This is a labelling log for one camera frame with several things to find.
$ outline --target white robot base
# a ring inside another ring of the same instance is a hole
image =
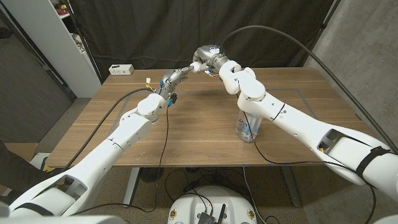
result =
[[[206,197],[213,205],[212,217],[203,221],[200,217],[205,212],[205,205],[195,191],[190,190],[188,193],[179,197],[172,205],[168,216],[168,224],[256,224],[256,214],[252,205],[242,195],[226,187],[207,185],[195,188],[198,195]],[[202,197],[206,204],[207,215],[211,213],[211,205],[207,199]],[[225,210],[220,215],[223,204]]]

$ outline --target robotic arm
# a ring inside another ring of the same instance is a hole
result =
[[[321,161],[338,175],[358,185],[365,181],[398,202],[398,156],[389,152],[383,142],[348,128],[327,124],[285,104],[266,92],[250,68],[229,60],[217,45],[198,48],[191,64],[194,72],[211,68],[219,76],[229,94],[241,92],[241,110],[262,116],[305,144]]]
[[[10,206],[10,217],[69,216],[94,202],[106,174],[129,146],[147,135],[159,117],[158,112],[172,103],[175,87],[193,67],[167,72],[155,93],[140,101],[137,108],[125,113],[119,127],[76,166],[51,177],[21,195]],[[73,181],[67,188],[56,183]]]

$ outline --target wooden tabletop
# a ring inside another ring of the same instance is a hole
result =
[[[373,135],[353,110],[314,68],[255,68],[266,90],[283,102],[321,121],[357,129]],[[46,161],[63,167],[75,155],[115,101],[127,92],[145,87],[146,78],[157,86],[167,70],[135,70],[129,76],[110,75],[91,99]],[[219,78],[189,73],[177,86],[176,104],[169,108],[169,138],[163,167],[266,166],[253,143],[235,134],[239,108],[235,95],[229,95]],[[120,102],[99,128],[75,164],[117,128],[123,113],[135,108],[149,92],[131,95]],[[166,110],[150,133],[135,143],[116,166],[156,167],[166,137]],[[261,152],[276,162],[318,161],[302,143],[263,119],[256,138]]]

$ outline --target plastic water bottle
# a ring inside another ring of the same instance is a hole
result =
[[[250,113],[245,113],[242,110],[240,110],[238,122],[236,123],[236,134],[244,142],[253,142],[253,138],[255,139],[257,133],[259,132],[261,121],[262,117]]]

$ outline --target power strip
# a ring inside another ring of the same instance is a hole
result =
[[[132,71],[134,71],[132,65],[112,65],[109,68],[111,75],[131,75]]]

